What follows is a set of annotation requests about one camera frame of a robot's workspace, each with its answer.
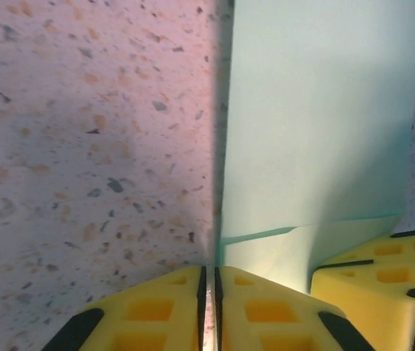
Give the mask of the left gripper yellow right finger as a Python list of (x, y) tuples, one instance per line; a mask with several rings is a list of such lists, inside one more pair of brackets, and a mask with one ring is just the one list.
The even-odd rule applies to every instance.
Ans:
[(214, 273), (215, 351), (375, 351), (336, 306), (233, 267)]

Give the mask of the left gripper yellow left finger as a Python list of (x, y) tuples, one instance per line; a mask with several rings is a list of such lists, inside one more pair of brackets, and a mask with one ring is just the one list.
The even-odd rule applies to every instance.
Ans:
[(48, 351), (203, 351), (206, 267), (167, 273), (90, 303)]

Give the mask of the light green paper sheet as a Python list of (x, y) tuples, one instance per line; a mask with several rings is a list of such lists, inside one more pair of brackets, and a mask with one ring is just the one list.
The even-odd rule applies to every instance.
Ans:
[(217, 261), (301, 293), (407, 209), (415, 0), (234, 0)]

